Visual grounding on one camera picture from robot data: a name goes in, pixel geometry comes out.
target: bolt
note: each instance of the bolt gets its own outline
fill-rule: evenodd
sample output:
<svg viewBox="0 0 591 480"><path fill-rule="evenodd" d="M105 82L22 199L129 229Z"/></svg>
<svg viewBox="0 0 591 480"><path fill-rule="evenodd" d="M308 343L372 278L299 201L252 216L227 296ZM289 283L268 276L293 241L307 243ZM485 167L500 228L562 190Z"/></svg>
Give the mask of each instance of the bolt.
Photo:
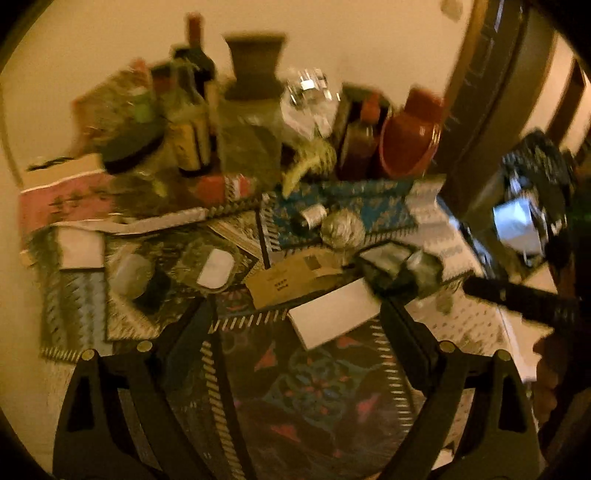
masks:
<svg viewBox="0 0 591 480"><path fill-rule="evenodd" d="M82 352L82 360L88 361L92 360L95 357L95 351L88 349Z"/></svg>
<svg viewBox="0 0 591 480"><path fill-rule="evenodd" d="M149 340L142 340L140 343L138 343L138 346L136 348L138 352L146 353L149 352L152 349L152 347L152 342L150 342Z"/></svg>
<svg viewBox="0 0 591 480"><path fill-rule="evenodd" d="M511 361L511 354L507 350L497 350L496 354L504 362Z"/></svg>
<svg viewBox="0 0 591 480"><path fill-rule="evenodd" d="M444 353L452 353L455 351L456 346L453 343L445 340L439 344L439 349Z"/></svg>

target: patterned tablecloth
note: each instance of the patterned tablecloth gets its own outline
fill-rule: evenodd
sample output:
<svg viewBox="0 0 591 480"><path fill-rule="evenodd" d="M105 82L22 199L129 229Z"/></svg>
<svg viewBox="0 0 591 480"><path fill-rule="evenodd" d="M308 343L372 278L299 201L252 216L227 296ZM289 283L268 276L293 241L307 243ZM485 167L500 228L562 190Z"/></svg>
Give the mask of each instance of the patterned tablecloth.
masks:
<svg viewBox="0 0 591 480"><path fill-rule="evenodd" d="M490 355L499 348L510 349L497 310L466 298L459 288L462 274L478 273L480 266L436 204L441 184L440 178L389 182L379 187L382 196L376 184L366 183L361 194L361 185L355 191L344 192L343 184L337 189L339 203L358 207L366 222L366 245L395 238L442 259L446 284L437 294L407 306L415 320L425 323L439 340L450 340L466 352ZM333 187L314 186L313 195L339 197ZM316 243L313 236L295 238L284 225L290 209L317 198L305 190L296 193L300 197L294 202L276 199L268 207L214 220L206 227L108 241L108 264L117 252L139 249L166 272L189 239L197 236L216 235L239 248L235 282L215 295L217 317L208 338L196 346L199 352L184 387L168 397L189 439L219 479L365 478L388 462L422 406L379 317L307 352L287 312L308 299L266 310L252 305L243 285L246 276ZM394 206L395 215L376 217L386 204ZM200 294L182 285L177 288L170 306L157 317L146 317L111 295L104 329L114 350L133 345L130 340L157 336L179 317L186 301ZM61 386L51 399L52 413L57 414L56 398L63 395L72 366L52 368L63 370ZM458 441L469 404L466 395L449 442ZM148 449L140 455L154 464Z"/></svg>

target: cardboard box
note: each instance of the cardboard box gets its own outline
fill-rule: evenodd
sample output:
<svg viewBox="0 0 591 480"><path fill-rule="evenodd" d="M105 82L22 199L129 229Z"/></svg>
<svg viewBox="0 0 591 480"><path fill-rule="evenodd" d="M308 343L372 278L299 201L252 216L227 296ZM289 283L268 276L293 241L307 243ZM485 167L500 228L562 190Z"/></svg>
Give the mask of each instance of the cardboard box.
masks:
<svg viewBox="0 0 591 480"><path fill-rule="evenodd" d="M343 272L339 256L328 248L310 248L246 280L257 309L329 290Z"/></svg>

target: red bottle cap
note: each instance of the red bottle cap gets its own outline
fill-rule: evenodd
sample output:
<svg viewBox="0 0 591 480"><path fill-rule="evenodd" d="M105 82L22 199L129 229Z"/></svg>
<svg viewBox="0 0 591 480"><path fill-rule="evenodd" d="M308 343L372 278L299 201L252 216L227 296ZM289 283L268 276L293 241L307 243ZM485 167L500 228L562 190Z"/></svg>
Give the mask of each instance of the red bottle cap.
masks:
<svg viewBox="0 0 591 480"><path fill-rule="evenodd" d="M198 13L187 14L187 42L190 47L201 46L203 17Z"/></svg>
<svg viewBox="0 0 591 480"><path fill-rule="evenodd" d="M380 98L381 95L378 92L374 92L363 102L360 115L362 122L370 125L376 125L379 122L379 116L382 112L379 105Z"/></svg>

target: foil ball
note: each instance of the foil ball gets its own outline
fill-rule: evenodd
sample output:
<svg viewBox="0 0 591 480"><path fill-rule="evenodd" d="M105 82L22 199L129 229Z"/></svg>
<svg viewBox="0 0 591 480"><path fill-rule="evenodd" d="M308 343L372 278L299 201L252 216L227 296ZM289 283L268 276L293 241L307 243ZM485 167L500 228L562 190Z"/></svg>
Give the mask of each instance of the foil ball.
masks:
<svg viewBox="0 0 591 480"><path fill-rule="evenodd" d="M322 241L335 250L354 249L365 239L365 227L359 215L347 209L331 213L320 228Z"/></svg>

